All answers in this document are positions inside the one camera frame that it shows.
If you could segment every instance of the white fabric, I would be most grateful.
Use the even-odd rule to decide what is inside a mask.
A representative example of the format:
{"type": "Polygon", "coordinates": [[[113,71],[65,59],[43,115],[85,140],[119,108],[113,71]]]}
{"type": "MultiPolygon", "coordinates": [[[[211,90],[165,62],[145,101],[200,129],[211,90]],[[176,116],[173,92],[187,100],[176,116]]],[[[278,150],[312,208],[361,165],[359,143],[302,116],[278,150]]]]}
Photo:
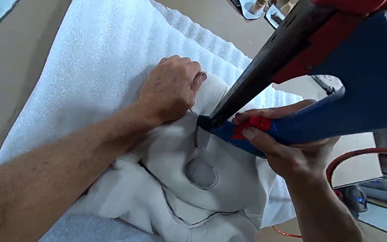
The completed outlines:
{"type": "MultiPolygon", "coordinates": [[[[148,71],[175,54],[198,61],[229,86],[251,61],[232,43],[154,1],[73,0],[40,79],[4,141],[0,164],[126,107],[148,71]]],[[[266,108],[300,100],[268,87],[252,103],[266,108]]],[[[283,189],[272,189],[276,204],[291,206],[280,202],[289,196],[284,181],[278,184],[283,189]]]]}
{"type": "MultiPolygon", "coordinates": [[[[119,170],[102,174],[68,213],[120,217],[149,233],[155,228],[169,242],[254,241],[276,174],[265,160],[214,135],[206,146],[194,147],[198,115],[210,115],[228,90],[209,73],[185,116],[149,132],[114,162],[113,168],[119,170]],[[216,171],[218,181],[212,188],[203,190],[187,180],[184,167],[195,158],[216,171]],[[132,164],[139,160],[162,186],[132,164]],[[263,164],[262,184],[256,163],[263,164]]],[[[255,107],[247,105],[240,111],[251,108],[255,107]]]]}

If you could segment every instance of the forearm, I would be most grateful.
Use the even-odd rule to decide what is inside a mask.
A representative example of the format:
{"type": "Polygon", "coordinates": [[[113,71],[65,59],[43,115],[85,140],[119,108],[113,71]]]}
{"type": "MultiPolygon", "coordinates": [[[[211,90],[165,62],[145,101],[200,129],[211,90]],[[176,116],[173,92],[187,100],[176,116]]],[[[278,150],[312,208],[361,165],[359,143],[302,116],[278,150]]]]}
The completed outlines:
{"type": "Polygon", "coordinates": [[[305,242],[363,241],[361,230],[325,176],[317,180],[289,182],[288,189],[305,242]]]}
{"type": "Polygon", "coordinates": [[[98,175],[160,125],[138,104],[0,166],[0,241],[36,241],[98,175]]]}

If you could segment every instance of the floor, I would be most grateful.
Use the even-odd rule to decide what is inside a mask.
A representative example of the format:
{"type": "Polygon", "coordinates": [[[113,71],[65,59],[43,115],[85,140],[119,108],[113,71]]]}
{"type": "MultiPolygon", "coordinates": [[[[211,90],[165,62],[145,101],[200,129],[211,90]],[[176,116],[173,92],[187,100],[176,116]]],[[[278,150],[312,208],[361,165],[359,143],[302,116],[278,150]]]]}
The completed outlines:
{"type": "MultiPolygon", "coordinates": [[[[253,58],[273,29],[264,18],[245,20],[230,0],[157,0],[169,8],[178,9],[194,22],[210,29],[226,41],[231,41],[253,58]]],[[[0,23],[0,146],[38,80],[46,62],[57,29],[70,0],[20,0],[0,23]]],[[[306,98],[325,96],[310,78],[301,77],[276,87],[306,98]]],[[[370,241],[387,241],[387,234],[362,225],[370,241]]],[[[277,226],[288,233],[299,233],[296,219],[277,226]]],[[[295,241],[272,228],[261,230],[259,241],[295,241]]]]}

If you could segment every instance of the white foam sheet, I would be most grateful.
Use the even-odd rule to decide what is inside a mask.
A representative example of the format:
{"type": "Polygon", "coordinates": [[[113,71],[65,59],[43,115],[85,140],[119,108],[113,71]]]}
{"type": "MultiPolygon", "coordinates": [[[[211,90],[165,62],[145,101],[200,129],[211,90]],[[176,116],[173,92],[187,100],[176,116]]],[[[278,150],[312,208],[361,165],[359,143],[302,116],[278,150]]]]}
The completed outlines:
{"type": "MultiPolygon", "coordinates": [[[[0,164],[126,107],[159,60],[175,54],[198,61],[229,86],[251,62],[232,43],[152,0],[73,0],[41,77],[4,141],[0,164]]],[[[300,100],[269,86],[252,102],[266,108],[300,100]]],[[[270,198],[292,206],[280,202],[289,199],[282,179],[270,198]]],[[[293,216],[280,213],[263,225],[293,216]]]]}

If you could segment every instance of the hairy arm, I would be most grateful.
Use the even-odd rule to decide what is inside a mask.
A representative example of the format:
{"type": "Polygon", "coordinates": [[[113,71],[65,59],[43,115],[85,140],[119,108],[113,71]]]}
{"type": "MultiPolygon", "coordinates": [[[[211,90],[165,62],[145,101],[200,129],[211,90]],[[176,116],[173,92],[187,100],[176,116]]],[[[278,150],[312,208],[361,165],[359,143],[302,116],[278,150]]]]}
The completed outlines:
{"type": "MultiPolygon", "coordinates": [[[[304,100],[280,108],[252,109],[237,114],[233,122],[242,123],[253,115],[279,119],[312,103],[314,100],[304,100]]],[[[305,242],[364,240],[349,210],[334,194],[325,177],[325,161],[338,137],[284,146],[259,129],[245,129],[243,135],[266,154],[271,168],[285,179],[305,242]]]]}
{"type": "Polygon", "coordinates": [[[163,58],[138,102],[1,165],[0,241],[40,239],[117,156],[148,131],[183,116],[205,78],[189,58],[163,58]]]}
{"type": "Polygon", "coordinates": [[[287,184],[304,241],[364,240],[352,214],[335,195],[325,176],[287,184]]]}

